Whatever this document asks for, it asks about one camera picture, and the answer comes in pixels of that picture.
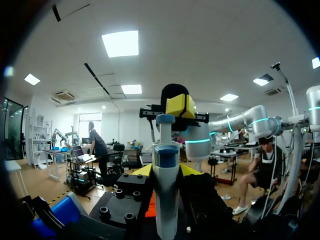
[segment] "orange object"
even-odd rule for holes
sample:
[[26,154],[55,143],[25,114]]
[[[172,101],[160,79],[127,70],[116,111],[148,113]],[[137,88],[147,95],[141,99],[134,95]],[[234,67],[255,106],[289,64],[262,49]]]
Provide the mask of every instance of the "orange object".
[[155,192],[152,193],[152,197],[149,203],[149,209],[145,213],[146,218],[152,218],[156,216],[156,199],[155,199]]

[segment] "white robotic arm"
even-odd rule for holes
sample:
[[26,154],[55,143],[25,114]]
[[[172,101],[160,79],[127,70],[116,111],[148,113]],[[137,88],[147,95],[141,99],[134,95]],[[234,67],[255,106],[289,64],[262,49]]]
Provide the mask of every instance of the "white robotic arm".
[[228,133],[251,127],[255,138],[270,135],[281,135],[283,120],[280,117],[269,118],[266,108],[262,105],[219,121],[199,123],[189,126],[180,136],[185,139],[186,157],[190,161],[202,161],[209,158],[212,151],[211,136],[215,132]]
[[266,108],[262,105],[254,106],[241,114],[223,120],[211,121],[208,125],[210,133],[228,133],[248,126],[252,127],[255,138],[262,138],[273,134]]

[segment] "man in gray shirt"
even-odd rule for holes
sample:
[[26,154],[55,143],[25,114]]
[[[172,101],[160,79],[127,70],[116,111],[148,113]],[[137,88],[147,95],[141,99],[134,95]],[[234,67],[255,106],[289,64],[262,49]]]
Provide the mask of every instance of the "man in gray shirt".
[[89,122],[89,138],[91,142],[90,154],[95,152],[95,157],[99,161],[99,169],[101,172],[102,178],[106,179],[107,177],[107,162],[109,161],[108,149],[105,141],[99,136],[95,130],[95,125],[91,121]]

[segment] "man sitting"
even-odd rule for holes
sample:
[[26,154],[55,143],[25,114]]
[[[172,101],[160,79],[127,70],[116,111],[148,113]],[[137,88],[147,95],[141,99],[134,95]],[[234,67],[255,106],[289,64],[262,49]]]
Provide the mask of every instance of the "man sitting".
[[[251,184],[254,188],[261,187],[268,189],[270,187],[275,163],[275,145],[273,144],[272,136],[259,138],[258,142],[261,147],[258,149],[257,154],[254,155],[253,162],[249,166],[248,174],[242,176],[240,180],[240,201],[239,206],[233,210],[233,215],[240,214],[249,208],[246,205],[248,184]],[[280,147],[276,146],[276,165],[272,180],[273,186],[280,184],[283,169],[285,169],[283,152]]]

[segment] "ceiling beam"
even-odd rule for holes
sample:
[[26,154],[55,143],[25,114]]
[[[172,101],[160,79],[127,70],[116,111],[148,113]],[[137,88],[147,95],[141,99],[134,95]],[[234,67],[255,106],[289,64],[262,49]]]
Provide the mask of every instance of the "ceiling beam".
[[[57,105],[57,108],[63,108],[67,106],[75,106],[75,105],[82,105],[82,104],[95,104],[95,103],[119,103],[119,102],[158,102],[160,104],[160,98],[157,97],[149,97],[149,98],[112,98],[112,99],[96,99],[96,100],[84,100],[84,101],[75,101],[73,104],[67,103],[67,104],[60,104]],[[243,105],[236,105],[236,104],[230,104],[230,103],[222,103],[222,102],[214,102],[209,100],[197,100],[194,99],[194,102],[196,104],[212,104],[215,106],[222,106],[222,107],[238,107],[243,109],[249,109],[247,106]]]

